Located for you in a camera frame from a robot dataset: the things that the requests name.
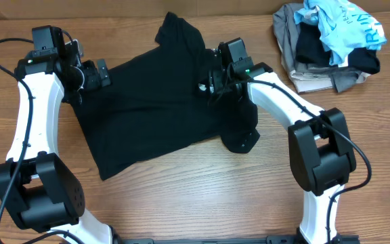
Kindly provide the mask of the black polo shirt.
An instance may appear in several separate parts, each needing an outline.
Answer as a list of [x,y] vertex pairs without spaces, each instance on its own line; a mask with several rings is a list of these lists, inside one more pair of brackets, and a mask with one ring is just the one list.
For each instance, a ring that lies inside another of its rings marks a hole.
[[168,13],[155,40],[155,49],[110,69],[110,85],[72,103],[103,180],[215,136],[233,153],[259,139],[255,104],[229,93],[214,101],[202,90],[222,65],[197,28]]

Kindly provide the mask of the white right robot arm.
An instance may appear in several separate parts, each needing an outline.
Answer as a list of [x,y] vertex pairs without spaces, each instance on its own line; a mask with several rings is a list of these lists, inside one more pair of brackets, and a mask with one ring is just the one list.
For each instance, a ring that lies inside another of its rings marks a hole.
[[356,168],[344,114],[324,110],[285,85],[266,63],[254,64],[241,38],[220,43],[221,70],[209,74],[210,96],[247,98],[288,132],[290,170],[304,191],[303,217],[293,235],[269,235],[274,243],[359,243],[335,228],[339,192]]

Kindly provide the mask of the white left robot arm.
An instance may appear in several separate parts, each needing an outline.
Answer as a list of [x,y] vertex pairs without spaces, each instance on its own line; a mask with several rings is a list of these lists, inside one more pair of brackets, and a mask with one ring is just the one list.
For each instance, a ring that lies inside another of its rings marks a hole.
[[18,82],[16,132],[0,164],[0,214],[32,229],[40,239],[69,243],[120,243],[113,227],[85,206],[81,183],[58,152],[58,119],[64,102],[80,104],[83,92],[110,85],[106,63],[82,61],[81,44],[56,26],[32,30],[34,48],[10,75]]

